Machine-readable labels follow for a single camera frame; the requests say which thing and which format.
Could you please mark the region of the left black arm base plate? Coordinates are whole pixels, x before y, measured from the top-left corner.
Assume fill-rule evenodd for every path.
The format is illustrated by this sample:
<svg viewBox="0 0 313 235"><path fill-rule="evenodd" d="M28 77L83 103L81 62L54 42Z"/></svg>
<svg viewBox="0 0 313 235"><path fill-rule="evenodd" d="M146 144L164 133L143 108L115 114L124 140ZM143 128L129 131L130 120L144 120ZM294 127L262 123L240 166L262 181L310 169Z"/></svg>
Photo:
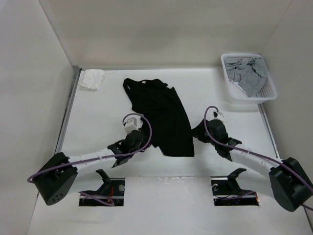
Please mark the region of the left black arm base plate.
<svg viewBox="0 0 313 235"><path fill-rule="evenodd" d="M109 186L101 186L98 190L85 191L98 200L80 195L80 207L122 207L124 206L125 178L111 178Z"/></svg>

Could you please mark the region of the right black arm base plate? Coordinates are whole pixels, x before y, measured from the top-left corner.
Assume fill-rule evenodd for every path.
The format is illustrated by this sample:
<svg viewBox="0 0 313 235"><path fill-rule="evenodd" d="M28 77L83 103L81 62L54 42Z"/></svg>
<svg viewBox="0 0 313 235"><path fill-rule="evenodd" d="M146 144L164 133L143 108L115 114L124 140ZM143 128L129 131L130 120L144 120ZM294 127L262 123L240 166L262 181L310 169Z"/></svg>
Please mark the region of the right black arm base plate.
<svg viewBox="0 0 313 235"><path fill-rule="evenodd" d="M215 206L259 206L255 192L241 189L227 178L212 178L211 185Z"/></svg>

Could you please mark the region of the black tank top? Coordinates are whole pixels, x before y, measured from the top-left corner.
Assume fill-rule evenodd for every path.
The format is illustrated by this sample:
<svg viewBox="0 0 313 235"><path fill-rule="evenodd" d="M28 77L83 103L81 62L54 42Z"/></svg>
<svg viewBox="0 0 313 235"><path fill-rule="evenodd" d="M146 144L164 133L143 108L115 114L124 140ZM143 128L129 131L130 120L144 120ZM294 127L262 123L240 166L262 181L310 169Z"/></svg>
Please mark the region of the black tank top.
<svg viewBox="0 0 313 235"><path fill-rule="evenodd" d="M132 110L142 114L152 127L151 144L169 157L194 157L191 125L174 87L159 79L134 81L126 78L123 88Z"/></svg>

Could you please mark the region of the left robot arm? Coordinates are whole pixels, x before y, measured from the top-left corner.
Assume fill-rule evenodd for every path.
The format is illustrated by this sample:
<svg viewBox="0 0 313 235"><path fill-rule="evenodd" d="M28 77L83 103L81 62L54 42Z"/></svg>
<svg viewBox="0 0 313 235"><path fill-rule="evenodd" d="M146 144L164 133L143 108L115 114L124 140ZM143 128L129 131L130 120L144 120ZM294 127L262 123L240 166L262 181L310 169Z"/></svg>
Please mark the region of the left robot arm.
<svg viewBox="0 0 313 235"><path fill-rule="evenodd" d="M136 153L145 151L150 146L152 134L133 130L125 139L109 145L98 152L86 155L66 156L63 152L55 154L28 181L33 183L46 205L51 206L60 202L73 192L79 177L89 173L97 173L100 178L93 183L94 190L78 188L78 192L86 199L94 199L106 206L113 206L114 201L107 197L99 199L108 193L112 180L104 171L104 166L112 159L112 168L121 166L129 161Z"/></svg>

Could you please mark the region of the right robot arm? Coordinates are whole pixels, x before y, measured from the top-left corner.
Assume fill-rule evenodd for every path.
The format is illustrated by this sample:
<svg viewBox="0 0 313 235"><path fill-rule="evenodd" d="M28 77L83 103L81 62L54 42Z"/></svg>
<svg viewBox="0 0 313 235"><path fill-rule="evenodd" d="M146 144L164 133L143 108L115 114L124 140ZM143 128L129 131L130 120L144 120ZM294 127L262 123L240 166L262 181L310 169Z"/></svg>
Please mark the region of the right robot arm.
<svg viewBox="0 0 313 235"><path fill-rule="evenodd" d="M275 160L244 149L240 140L229 137L222 121L203 120L192 135L214 146L218 155L242 167L227 177L231 193L249 190L265 194L285 210L294 212L313 195L313 184L294 158Z"/></svg>

